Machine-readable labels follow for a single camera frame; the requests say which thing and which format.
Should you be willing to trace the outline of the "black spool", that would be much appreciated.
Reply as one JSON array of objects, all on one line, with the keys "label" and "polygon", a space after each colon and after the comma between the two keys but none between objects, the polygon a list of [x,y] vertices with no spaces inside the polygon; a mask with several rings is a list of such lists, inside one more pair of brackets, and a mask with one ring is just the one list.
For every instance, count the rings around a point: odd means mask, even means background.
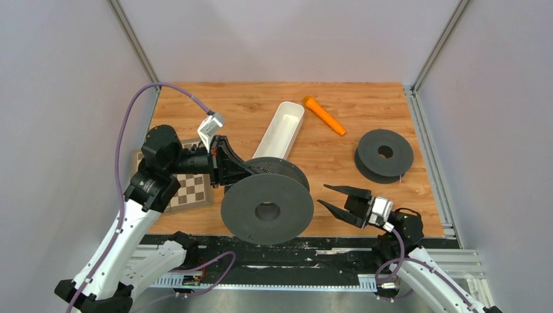
[{"label": "black spool", "polygon": [[400,134],[376,129],[361,137],[353,157],[362,176],[375,183],[391,184],[412,167],[414,152]]},{"label": "black spool", "polygon": [[277,245],[303,233],[314,216],[307,176],[294,163],[264,156],[244,162],[253,175],[225,189],[220,214],[242,241]]}]

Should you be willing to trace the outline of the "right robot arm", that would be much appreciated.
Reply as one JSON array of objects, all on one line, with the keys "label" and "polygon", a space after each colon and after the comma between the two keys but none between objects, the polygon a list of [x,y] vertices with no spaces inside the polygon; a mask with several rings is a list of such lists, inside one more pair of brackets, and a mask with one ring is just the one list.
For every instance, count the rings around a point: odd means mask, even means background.
[{"label": "right robot arm", "polygon": [[358,228],[372,226],[385,233],[372,247],[376,268],[375,296],[388,303],[418,294],[434,312],[500,312],[462,289],[432,259],[420,242],[424,237],[422,216],[408,208],[375,196],[368,189],[328,185],[347,196],[343,207],[320,200],[335,218]]}]

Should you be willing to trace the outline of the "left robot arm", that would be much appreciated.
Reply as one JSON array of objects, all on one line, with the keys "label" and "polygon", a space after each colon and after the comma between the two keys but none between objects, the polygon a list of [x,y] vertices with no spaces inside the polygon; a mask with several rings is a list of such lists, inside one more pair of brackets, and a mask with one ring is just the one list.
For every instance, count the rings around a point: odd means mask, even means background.
[{"label": "left robot arm", "polygon": [[119,212],[97,251],[74,278],[60,281],[55,288],[68,312],[129,312],[136,298],[168,271],[197,266],[198,244],[182,232],[171,235],[158,252],[134,266],[128,264],[180,189],[178,175],[207,174],[213,187],[252,175],[225,136],[185,149],[173,127],[160,125],[147,133],[141,151],[138,171],[120,191]]}]

